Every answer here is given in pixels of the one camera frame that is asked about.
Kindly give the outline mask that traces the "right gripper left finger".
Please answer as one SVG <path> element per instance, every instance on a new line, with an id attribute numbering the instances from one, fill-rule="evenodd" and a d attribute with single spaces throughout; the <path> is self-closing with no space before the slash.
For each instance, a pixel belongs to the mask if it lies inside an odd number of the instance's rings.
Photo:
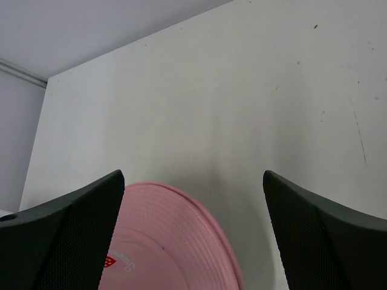
<path id="1" fill-rule="evenodd" d="M 124 190 L 116 170 L 1 217 L 1 289 L 97 289 Z"/>

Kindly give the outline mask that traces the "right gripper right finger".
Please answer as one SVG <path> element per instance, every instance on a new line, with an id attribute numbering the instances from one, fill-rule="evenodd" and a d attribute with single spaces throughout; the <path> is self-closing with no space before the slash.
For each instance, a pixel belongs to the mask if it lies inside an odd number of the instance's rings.
<path id="1" fill-rule="evenodd" d="M 289 289 L 386 289 L 386 220 L 269 170 L 263 189 Z"/>

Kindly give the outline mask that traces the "pink bucket hat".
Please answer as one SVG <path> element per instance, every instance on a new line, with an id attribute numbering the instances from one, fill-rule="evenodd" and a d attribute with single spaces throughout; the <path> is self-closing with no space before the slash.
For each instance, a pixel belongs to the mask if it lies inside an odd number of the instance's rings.
<path id="1" fill-rule="evenodd" d="M 216 219 L 165 184 L 125 188 L 100 289 L 243 289 L 241 268 Z"/>

